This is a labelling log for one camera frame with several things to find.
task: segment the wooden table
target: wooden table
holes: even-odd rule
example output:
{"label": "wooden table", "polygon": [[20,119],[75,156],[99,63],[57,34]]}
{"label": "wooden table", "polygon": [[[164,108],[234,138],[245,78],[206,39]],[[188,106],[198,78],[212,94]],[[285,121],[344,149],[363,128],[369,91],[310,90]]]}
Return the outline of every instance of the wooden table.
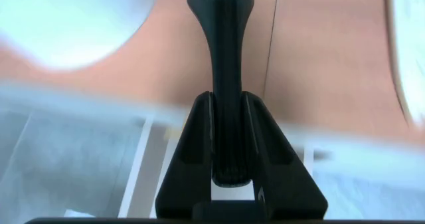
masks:
{"label": "wooden table", "polygon": [[[389,54],[385,0],[255,0],[243,87],[284,122],[425,144],[404,119]],[[187,106],[212,88],[207,42],[186,0],[157,0],[129,42],[94,66],[51,73],[31,63],[3,46],[0,77]]]}

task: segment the black handle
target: black handle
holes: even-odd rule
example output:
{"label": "black handle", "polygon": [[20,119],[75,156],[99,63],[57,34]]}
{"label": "black handle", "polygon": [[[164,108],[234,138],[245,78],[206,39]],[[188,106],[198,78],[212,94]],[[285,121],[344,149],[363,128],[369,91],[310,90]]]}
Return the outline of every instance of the black handle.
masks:
{"label": "black handle", "polygon": [[220,186],[250,181],[241,110],[241,56],[254,0],[187,0],[207,37],[214,94],[212,179]]}

